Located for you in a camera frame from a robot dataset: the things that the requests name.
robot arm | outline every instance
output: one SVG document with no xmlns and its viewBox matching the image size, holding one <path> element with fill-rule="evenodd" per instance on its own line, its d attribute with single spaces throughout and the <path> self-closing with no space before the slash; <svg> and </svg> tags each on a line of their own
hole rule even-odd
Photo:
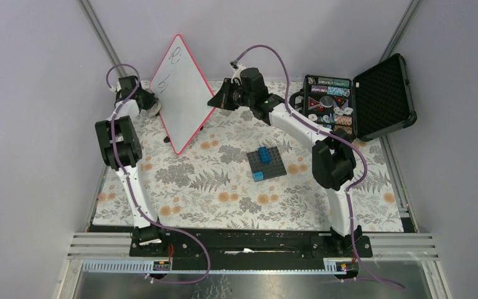
<svg viewBox="0 0 478 299">
<path fill-rule="evenodd" d="M 127 101 L 120 108 L 113 119 L 114 113 L 106 120 L 98 121 L 95 124 L 96 135 L 100 144 L 101 156 L 105 164 L 114 169 L 116 175 L 122 182 L 124 191 L 128 198 L 131 213 L 134 217 L 134 227 L 137 229 L 143 229 L 149 227 L 149 221 L 147 221 L 137 211 L 139 207 L 151 220 L 157 222 L 158 217 L 156 211 L 151 206 L 151 201 L 147 192 L 144 181 L 141 179 L 141 159 L 142 159 L 142 147 L 138 136 L 134 130 L 133 122 L 136 116 L 141 110 L 148 110 L 157 103 L 153 93 L 145 91 L 140 82 L 137 82 L 135 76 L 120 78 L 120 90 L 116 93 L 117 102 L 115 107 L 122 105 L 122 100 L 129 95 L 136 85 L 139 85 L 134 96 Z M 112 140 L 111 137 L 111 122 L 115 122 L 116 140 Z M 115 160 L 115 154 L 113 149 L 113 142 L 116 142 L 116 148 L 118 149 L 118 155 L 122 165 L 127 171 L 127 175 L 120 169 L 118 163 Z M 127 177 L 131 180 L 131 189 L 128 187 Z M 157 242 L 155 234 L 148 238 L 141 238 L 140 245 L 146 245 L 148 243 Z"/>
<path fill-rule="evenodd" d="M 329 205 L 333 210 L 332 230 L 342 237 L 351 234 L 349 205 L 344 194 L 335 191 L 345 189 L 354 177 L 356 161 L 352 150 L 337 140 L 320 135 L 318 131 L 326 130 L 325 128 L 292 111 L 315 129 L 310 129 L 295 119 L 287 111 L 281 97 L 268 93 L 263 76 L 257 68 L 246 68 L 234 62 L 231 65 L 235 69 L 233 77 L 224 79 L 221 89 L 208 101 L 208 105 L 225 110 L 248 107 L 254 117 L 283 130 L 312 151 L 312 175 L 327 191 Z M 331 133 L 349 140 L 343 130 Z M 358 227 L 357 220 L 354 221 L 355 227 Z"/>
</svg>

case lid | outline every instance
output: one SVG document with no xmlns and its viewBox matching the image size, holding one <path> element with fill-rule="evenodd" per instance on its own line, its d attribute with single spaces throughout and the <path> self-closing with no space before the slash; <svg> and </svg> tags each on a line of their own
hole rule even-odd
<svg viewBox="0 0 478 299">
<path fill-rule="evenodd" d="M 416 121 L 406 62 L 395 54 L 353 79 L 356 137 L 362 141 L 411 126 Z"/>
</svg>

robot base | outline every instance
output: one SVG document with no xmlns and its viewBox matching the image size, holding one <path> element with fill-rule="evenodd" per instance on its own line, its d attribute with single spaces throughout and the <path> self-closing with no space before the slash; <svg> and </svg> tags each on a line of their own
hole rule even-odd
<svg viewBox="0 0 478 299">
<path fill-rule="evenodd" d="M 184 229 L 206 246 L 212 270 L 322 270 L 324 258 L 350 262 L 352 246 L 344 247 L 340 237 L 330 232 L 288 230 Z M 207 262 L 200 246 L 178 232 L 159 232 L 161 243 L 138 245 L 134 239 L 129 256 L 164 257 L 174 246 L 173 270 L 205 270 Z M 359 256 L 372 257 L 369 237 L 356 240 Z"/>
</svg>

floral tablecloth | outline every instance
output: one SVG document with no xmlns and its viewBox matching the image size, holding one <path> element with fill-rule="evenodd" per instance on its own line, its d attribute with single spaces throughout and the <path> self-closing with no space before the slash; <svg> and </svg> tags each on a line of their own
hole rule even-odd
<svg viewBox="0 0 478 299">
<path fill-rule="evenodd" d="M 221 82 L 210 82 L 215 92 Z M 267 82 L 284 96 L 284 82 Z M 293 82 L 290 93 L 301 83 Z M 234 229 L 329 230 L 325 190 L 311 173 L 311 154 L 285 132 L 253 118 L 246 108 L 215 110 L 187 149 L 176 155 L 159 117 L 142 112 L 135 129 L 143 146 L 143 179 L 165 225 Z M 363 230 L 401 232 L 402 224 L 378 140 L 355 141 L 367 159 L 368 178 L 354 190 Z M 246 153 L 277 146 L 287 175 L 255 183 Z M 357 157 L 356 177 L 362 173 Z M 132 225 L 119 179 L 109 169 L 98 195 L 94 225 Z"/>
</svg>

lego baseplate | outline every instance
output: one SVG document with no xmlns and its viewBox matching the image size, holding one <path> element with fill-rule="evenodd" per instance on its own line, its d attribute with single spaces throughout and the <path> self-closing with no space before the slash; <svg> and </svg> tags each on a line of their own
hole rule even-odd
<svg viewBox="0 0 478 299">
<path fill-rule="evenodd" d="M 263 179 L 261 181 L 277 178 L 278 176 L 285 176 L 287 174 L 278 147 L 275 146 L 267 149 L 271 158 L 271 161 L 268 164 L 263 164 L 263 162 L 261 162 L 259 151 L 252 151 L 251 153 L 246 154 L 252 173 L 257 173 L 258 171 L 263 173 Z"/>
</svg>

